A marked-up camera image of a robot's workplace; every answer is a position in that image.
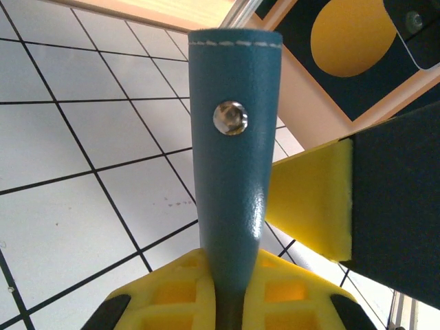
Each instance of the yellow plastic base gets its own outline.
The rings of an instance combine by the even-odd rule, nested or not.
[[[340,287],[260,250],[247,287],[242,330],[345,330],[330,295]]]
[[[131,296],[115,330],[215,328],[215,292],[203,250],[194,250],[114,291]]]
[[[266,219],[334,261],[351,259],[352,141],[335,141],[274,164]]]
[[[131,296],[115,330],[215,330],[215,292],[203,250],[194,250],[114,291]],[[260,250],[243,308],[242,330],[344,330],[330,282]]]

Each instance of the white stitching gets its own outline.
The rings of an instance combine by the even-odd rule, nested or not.
[[[271,48],[281,48],[283,45],[276,44],[276,43],[266,43],[264,41],[241,41],[237,40],[235,42],[233,41],[219,41],[218,43],[207,40],[206,42],[203,41],[192,41],[188,43],[189,45],[202,45],[202,46],[245,46],[245,47],[251,47],[251,46],[257,46],[257,47],[271,47]]]

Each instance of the black plastic piece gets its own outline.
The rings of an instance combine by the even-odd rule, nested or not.
[[[376,330],[359,304],[340,294],[332,294],[330,299],[346,330]]]
[[[81,330],[113,330],[127,308],[131,297],[121,294],[104,301]]]
[[[384,5],[414,62],[422,69],[440,63],[440,1],[384,0]]]
[[[356,133],[348,268],[440,308],[440,102]]]
[[[285,47],[298,59],[350,120],[355,120],[418,69],[398,36],[385,55],[362,74],[349,78],[322,71],[311,53],[310,36],[320,11],[330,0],[298,0],[276,31],[283,35]]]
[[[269,11],[274,7],[276,0],[263,0],[258,8],[255,10],[255,14],[261,19],[264,19]]]

